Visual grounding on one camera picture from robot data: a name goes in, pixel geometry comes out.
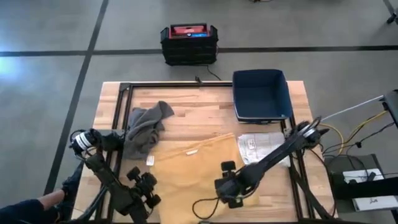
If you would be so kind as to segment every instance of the gray cloth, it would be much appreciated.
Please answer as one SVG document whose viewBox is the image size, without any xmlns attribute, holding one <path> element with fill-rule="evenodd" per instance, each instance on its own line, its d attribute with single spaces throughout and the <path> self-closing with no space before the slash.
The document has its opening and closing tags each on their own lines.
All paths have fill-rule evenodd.
<svg viewBox="0 0 398 224">
<path fill-rule="evenodd" d="M 145 159 L 159 141 L 159 131 L 164 131 L 162 119 L 174 115 L 170 105 L 159 101 L 151 109 L 133 108 L 124 142 L 123 156 L 128 159 Z"/>
</svg>

